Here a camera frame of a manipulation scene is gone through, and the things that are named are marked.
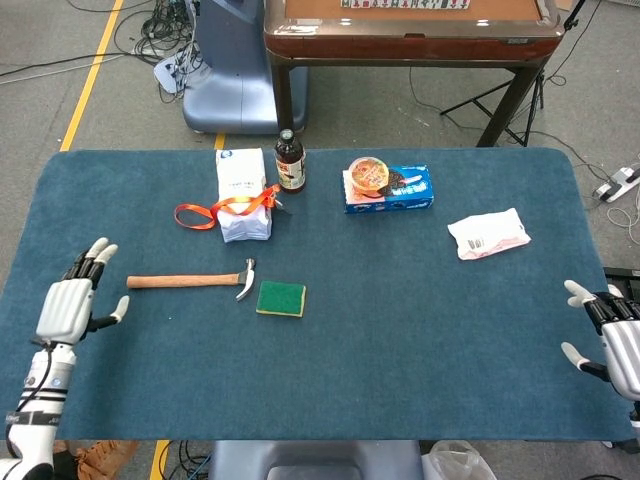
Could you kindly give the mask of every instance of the power strip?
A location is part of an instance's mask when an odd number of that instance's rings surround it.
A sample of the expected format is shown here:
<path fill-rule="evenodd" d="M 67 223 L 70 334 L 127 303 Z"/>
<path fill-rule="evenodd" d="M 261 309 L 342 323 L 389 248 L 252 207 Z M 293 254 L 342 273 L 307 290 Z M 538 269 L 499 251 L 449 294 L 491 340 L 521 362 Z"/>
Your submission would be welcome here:
<path fill-rule="evenodd" d="M 622 167 L 611 176 L 611 180 L 596 190 L 596 196 L 603 202 L 611 203 L 640 185 L 640 167 L 633 170 Z"/>

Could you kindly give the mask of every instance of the table leg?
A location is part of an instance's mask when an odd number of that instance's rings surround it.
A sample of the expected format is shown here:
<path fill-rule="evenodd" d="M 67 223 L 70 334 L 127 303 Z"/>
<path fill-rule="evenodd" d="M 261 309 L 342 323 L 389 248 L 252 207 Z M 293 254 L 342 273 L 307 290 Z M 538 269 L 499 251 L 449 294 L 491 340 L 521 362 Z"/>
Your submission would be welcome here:
<path fill-rule="evenodd" d="M 509 121 L 522 103 L 524 96 L 527 94 L 531 85 L 536 80 L 538 73 L 543 66 L 539 68 L 518 68 L 515 69 L 515 77 L 511 81 L 511 85 L 500 100 L 500 104 L 493 117 L 489 121 L 487 128 L 482 133 L 482 137 L 478 140 L 478 147 L 493 147 L 504 129 L 509 125 Z"/>
<path fill-rule="evenodd" d="M 278 128 L 280 130 L 285 128 L 293 130 L 293 105 L 291 100 L 289 67 L 286 65 L 272 64 L 271 75 L 273 77 L 273 95 L 276 101 Z"/>

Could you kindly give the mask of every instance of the yellow floor line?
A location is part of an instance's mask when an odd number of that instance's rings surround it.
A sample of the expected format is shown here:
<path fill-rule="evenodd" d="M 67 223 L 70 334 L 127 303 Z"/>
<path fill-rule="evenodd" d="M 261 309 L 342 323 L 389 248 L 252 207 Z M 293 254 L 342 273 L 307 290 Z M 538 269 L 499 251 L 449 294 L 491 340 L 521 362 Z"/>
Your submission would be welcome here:
<path fill-rule="evenodd" d="M 164 467 L 167 465 L 167 457 L 169 456 L 169 440 L 158 440 L 156 442 L 156 451 L 153 454 L 153 463 L 151 464 L 151 473 L 149 480 L 162 480 Z"/>
<path fill-rule="evenodd" d="M 64 135 L 64 140 L 62 140 L 62 145 L 60 146 L 61 152 L 69 151 L 69 149 L 71 148 L 71 143 L 73 143 L 73 138 L 76 136 L 78 125 L 80 124 L 80 120 L 82 119 L 82 114 L 84 113 L 84 109 L 87 106 L 87 102 L 89 101 L 89 96 L 91 95 L 91 90 L 93 89 L 93 85 L 96 82 L 98 71 L 100 70 L 100 62 L 104 58 L 100 55 L 107 51 L 107 46 L 109 45 L 109 40 L 111 39 L 113 29 L 116 26 L 116 19 L 118 18 L 118 13 L 120 7 L 122 7 L 123 1 L 124 0 L 115 0 L 113 2 L 114 11 L 109 14 L 107 25 L 104 27 L 104 33 L 102 34 L 102 39 L 100 40 L 100 44 L 98 45 L 96 57 L 94 57 L 93 59 L 93 64 L 91 65 L 91 69 L 89 70 L 89 75 L 87 75 L 87 81 L 84 83 L 84 88 L 82 89 L 82 93 L 80 94 L 80 98 L 78 99 L 78 103 L 76 104 L 76 109 L 74 110 L 73 116 L 71 117 L 71 122 L 69 122 L 69 126 L 67 127 L 67 133 Z"/>
<path fill-rule="evenodd" d="M 224 148 L 224 141 L 226 135 L 224 133 L 216 133 L 216 139 L 213 142 L 213 148 L 216 150 L 222 150 Z"/>

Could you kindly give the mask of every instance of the orange strap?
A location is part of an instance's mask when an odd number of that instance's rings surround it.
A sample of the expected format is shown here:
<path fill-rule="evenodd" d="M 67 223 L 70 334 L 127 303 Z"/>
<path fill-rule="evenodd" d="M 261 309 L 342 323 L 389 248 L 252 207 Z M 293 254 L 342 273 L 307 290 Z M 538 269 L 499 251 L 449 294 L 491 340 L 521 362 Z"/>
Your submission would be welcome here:
<path fill-rule="evenodd" d="M 191 228 L 192 230 L 209 230 L 216 226 L 216 218 L 218 217 L 218 212 L 222 210 L 223 212 L 231 213 L 232 215 L 249 215 L 251 212 L 255 211 L 260 205 L 264 205 L 267 208 L 273 208 L 276 206 L 276 193 L 280 191 L 280 185 L 272 185 L 267 188 L 264 192 L 262 192 L 257 197 L 231 197 L 226 198 L 224 200 L 220 200 L 215 205 L 212 205 L 211 208 L 202 207 L 200 205 L 193 205 L 191 203 L 183 203 L 178 205 L 173 212 L 173 217 L 176 219 L 179 225 L 182 225 L 186 228 Z M 227 205 L 231 203 L 248 203 L 249 205 L 242 212 L 238 213 Z M 211 220 L 210 222 L 203 223 L 200 225 L 188 225 L 180 220 L 180 212 L 185 210 L 189 210 L 191 212 L 195 212 L 203 217 Z"/>

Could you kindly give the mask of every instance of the white robotic hand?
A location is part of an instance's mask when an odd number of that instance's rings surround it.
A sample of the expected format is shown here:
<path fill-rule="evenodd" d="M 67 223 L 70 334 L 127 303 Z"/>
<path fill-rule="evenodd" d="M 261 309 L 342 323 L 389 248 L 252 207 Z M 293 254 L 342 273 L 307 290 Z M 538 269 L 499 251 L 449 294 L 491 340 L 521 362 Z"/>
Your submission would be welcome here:
<path fill-rule="evenodd" d="M 43 349 L 33 357 L 18 407 L 6 417 L 13 458 L 0 459 L 0 480 L 53 478 L 53 441 L 76 363 L 73 346 L 88 332 L 119 323 L 129 305 L 125 296 L 111 315 L 91 317 L 102 271 L 117 250 L 100 238 L 49 288 L 34 340 Z"/>
<path fill-rule="evenodd" d="M 610 382 L 618 394 L 634 402 L 631 423 L 640 440 L 640 305 L 626 300 L 613 286 L 595 294 L 573 280 L 564 286 L 573 295 L 569 305 L 584 307 L 589 314 L 607 365 L 585 358 L 568 342 L 562 343 L 562 351 L 578 370 Z"/>
<path fill-rule="evenodd" d="M 114 312 L 108 317 L 93 320 L 91 304 L 98 287 L 102 271 L 111 257 L 118 251 L 117 245 L 109 245 L 106 238 L 98 239 L 83 252 L 61 281 L 49 288 L 44 301 L 36 336 L 43 343 L 65 343 L 75 345 L 88 332 L 122 320 L 129 306 L 129 297 L 120 299 Z"/>

